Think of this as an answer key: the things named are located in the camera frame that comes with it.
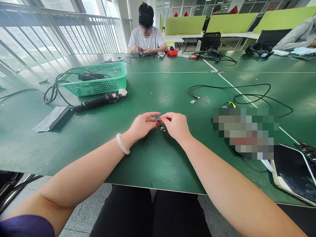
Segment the red object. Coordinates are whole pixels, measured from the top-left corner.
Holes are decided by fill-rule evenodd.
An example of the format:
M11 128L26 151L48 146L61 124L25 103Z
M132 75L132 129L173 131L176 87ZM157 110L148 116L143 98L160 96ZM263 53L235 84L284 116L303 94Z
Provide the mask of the red object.
M234 8L232 10L230 10L229 13L233 13L233 14L237 14L238 13L238 8L237 8L237 5L234 6Z
M168 55L169 55L169 56L177 56L177 53L178 53L178 50L176 50L176 49L174 49L174 51L170 51L170 50L168 49Z

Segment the green table surface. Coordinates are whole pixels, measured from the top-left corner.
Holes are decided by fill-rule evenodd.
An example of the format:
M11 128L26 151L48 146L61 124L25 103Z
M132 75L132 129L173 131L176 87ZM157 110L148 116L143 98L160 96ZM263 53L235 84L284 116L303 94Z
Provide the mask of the green table surface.
M233 85L269 82L273 98L292 106L294 113L280 120L280 126L296 140L316 146L312 135L315 131L315 67L310 62L290 57L270 57L255 60L240 51L228 51L227 55L238 60L211 65L224 70L222 76ZM56 75L65 70L99 64L124 54L74 55L0 79L4 87L0 97L25 88L45 91ZM128 64L128 97L116 104L102 106L83 113L67 115L50 132L31 130L41 122L56 105L65 105L60 96L50 105L43 103L43 95L28 91L0 101L0 169L42 175L54 175L62 168L123 133L134 118L148 111L178 112L187 116L192 135L212 151L240 171L273 201L307 205L303 201L278 189L261 161L237 156L213 131L210 118L213 108L231 101L238 92L234 89L198 88L201 98L191 104L188 88L197 84L227 87L229 84L202 60L165 56L163 59L147 56L131 59ZM45 79L49 83L39 85ZM263 93L265 88L243 88L241 92ZM72 104L96 98L77 98L66 89L63 95ZM266 107L257 102L258 107ZM280 113L286 109L280 107ZM293 140L280 134L281 143L293 146ZM138 141L131 153L117 165L106 182L206 194L185 152L168 132L152 130Z

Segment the gray shirt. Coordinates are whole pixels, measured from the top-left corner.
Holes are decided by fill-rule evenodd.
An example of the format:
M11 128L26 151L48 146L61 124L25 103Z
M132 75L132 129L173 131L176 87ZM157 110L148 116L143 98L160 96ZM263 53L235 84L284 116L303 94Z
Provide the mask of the gray shirt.
M314 40L316 40L316 15L292 29L273 49L291 50L309 47Z

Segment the green desk divider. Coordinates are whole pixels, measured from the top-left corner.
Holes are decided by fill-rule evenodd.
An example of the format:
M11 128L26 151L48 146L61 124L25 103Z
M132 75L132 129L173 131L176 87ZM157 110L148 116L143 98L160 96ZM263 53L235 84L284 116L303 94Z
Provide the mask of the green desk divider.
M162 32L163 27L164 27L164 20L162 19L162 15L160 14L160 27L159 27L159 29L161 32Z
M253 32L259 34L262 30L294 29L300 23L315 15L315 13L316 7L268 11Z
M197 35L202 32L206 16L168 17L165 35Z
M212 15L206 32L245 33L257 13Z

